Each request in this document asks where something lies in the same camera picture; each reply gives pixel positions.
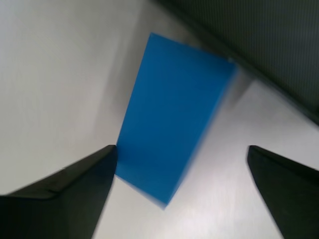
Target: dark panel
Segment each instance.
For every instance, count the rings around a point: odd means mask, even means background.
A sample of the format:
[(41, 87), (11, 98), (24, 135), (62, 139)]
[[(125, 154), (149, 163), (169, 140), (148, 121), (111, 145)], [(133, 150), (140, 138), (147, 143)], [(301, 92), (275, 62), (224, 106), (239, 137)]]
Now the dark panel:
[(157, 1), (319, 124), (319, 1)]
[(257, 146), (248, 165), (285, 239), (319, 238), (319, 172)]
[(0, 197), (2, 239), (90, 239), (112, 185), (117, 151), (98, 152)]

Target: white table surface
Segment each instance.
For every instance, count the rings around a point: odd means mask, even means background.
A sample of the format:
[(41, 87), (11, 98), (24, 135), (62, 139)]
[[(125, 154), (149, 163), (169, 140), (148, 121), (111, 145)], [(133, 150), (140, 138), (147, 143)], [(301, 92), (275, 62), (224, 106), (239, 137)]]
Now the white table surface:
[[(0, 1), (0, 193), (116, 142), (151, 31), (199, 45), (145, 0)], [(166, 209), (115, 178), (94, 238), (279, 239), (247, 147), (319, 168), (318, 143), (318, 127), (241, 72)]]

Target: blue block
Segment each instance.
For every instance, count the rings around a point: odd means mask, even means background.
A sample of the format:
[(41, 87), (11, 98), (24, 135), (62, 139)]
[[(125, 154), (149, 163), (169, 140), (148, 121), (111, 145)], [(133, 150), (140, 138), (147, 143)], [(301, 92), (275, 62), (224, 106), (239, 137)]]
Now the blue block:
[(117, 142), (116, 175), (167, 205), (235, 70), (151, 34)]

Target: foam block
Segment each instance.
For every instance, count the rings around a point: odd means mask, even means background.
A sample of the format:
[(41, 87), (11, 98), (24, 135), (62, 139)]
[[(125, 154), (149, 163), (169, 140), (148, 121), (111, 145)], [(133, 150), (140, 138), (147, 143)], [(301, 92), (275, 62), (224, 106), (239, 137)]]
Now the foam block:
[(117, 142), (116, 175), (167, 205), (235, 70), (151, 34)]

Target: blue rectangular block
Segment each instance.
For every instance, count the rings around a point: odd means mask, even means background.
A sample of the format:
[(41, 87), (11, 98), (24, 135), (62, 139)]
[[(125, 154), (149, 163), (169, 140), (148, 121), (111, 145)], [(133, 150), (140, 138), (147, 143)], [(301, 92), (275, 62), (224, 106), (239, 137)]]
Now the blue rectangular block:
[(116, 174), (168, 204), (235, 68), (151, 34), (118, 138)]

